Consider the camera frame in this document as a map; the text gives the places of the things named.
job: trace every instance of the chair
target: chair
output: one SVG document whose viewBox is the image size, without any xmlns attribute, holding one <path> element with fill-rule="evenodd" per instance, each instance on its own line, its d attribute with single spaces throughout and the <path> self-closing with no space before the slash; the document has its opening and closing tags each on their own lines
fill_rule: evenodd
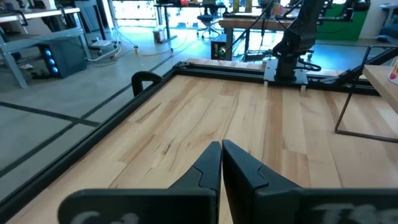
<svg viewBox="0 0 398 224">
<path fill-rule="evenodd" d="M 205 28 L 199 29 L 197 31 L 197 35 L 199 35 L 199 31 L 203 31 L 201 33 L 202 39 L 205 38 L 205 36 L 203 36 L 205 32 L 209 32 L 209 34 L 211 34 L 211 32 L 213 31 L 216 32 L 218 35 L 220 34 L 213 26 L 217 23 L 216 20 L 220 18 L 220 16 L 217 14 L 217 7 L 210 7 L 210 15 L 207 13 L 207 9 L 208 7 L 205 7 L 205 13 L 197 17 L 198 20 L 200 20 L 206 26 Z"/>
</svg>

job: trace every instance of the black metal frame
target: black metal frame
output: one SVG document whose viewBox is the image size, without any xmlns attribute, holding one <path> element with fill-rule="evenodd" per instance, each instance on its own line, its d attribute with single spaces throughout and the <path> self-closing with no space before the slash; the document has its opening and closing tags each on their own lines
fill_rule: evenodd
<svg viewBox="0 0 398 224">
<path fill-rule="evenodd" d="M 364 56 L 364 58 L 362 60 L 362 64 L 360 65 L 360 68 L 361 68 L 360 71 L 363 70 L 363 68 L 364 68 L 364 66 L 366 64 L 366 61 L 368 60 L 369 53 L 370 53 L 371 49 L 374 48 L 374 47 L 385 47 L 385 46 L 369 46 L 368 49 L 366 50 L 365 56 Z M 335 133 L 336 134 L 345 134 L 345 135 L 349 135 L 349 136 L 356 136 L 356 137 L 361 137 L 361 138 L 375 139 L 375 140 L 386 141 L 386 142 L 398 143 L 398 139 L 397 138 L 388 138 L 388 137 L 376 136 L 376 135 L 372 135 L 372 134 L 363 134 L 363 133 L 357 133 L 357 132 L 345 131 L 345 130 L 339 130 L 338 129 L 338 127 L 339 127 L 339 125 L 341 123 L 341 120 L 343 119 L 343 116 L 344 116 L 344 114 L 346 112 L 348 103 L 349 103 L 353 93 L 355 92 L 355 89 L 358 86 L 359 77 L 361 76 L 361 74 L 362 74 L 361 72 L 358 72 L 356 74 L 356 76 L 355 76 L 354 82 L 353 82 L 353 84 L 352 84 L 352 86 L 350 88 L 350 91 L 349 91 L 349 94 L 347 96 L 346 102 L 344 103 L 344 107 L 341 110 L 340 115 L 339 115 L 339 117 L 337 119 L 336 126 L 335 126 Z"/>
<path fill-rule="evenodd" d="M 0 202 L 0 223 L 8 221 L 20 209 L 41 193 L 41 191 L 47 188 L 53 181 L 67 171 L 74 163 L 78 162 L 92 147 L 116 128 L 131 113 L 143 105 L 150 97 L 156 94 L 175 75 L 216 78 L 251 83 L 264 82 L 264 74 L 260 70 L 195 65 L 193 63 L 186 62 L 177 63 L 161 78 L 153 73 L 145 75 L 141 72 L 139 76 L 132 79 L 132 86 L 137 87 L 133 89 L 135 97 L 130 102 L 120 108 L 89 135 L 77 142 L 59 158 L 51 162 L 40 172 L 30 178 L 25 184 L 13 191 L 13 193 Z M 141 88 L 143 81 L 153 81 L 153 84 L 143 90 Z"/>
</svg>

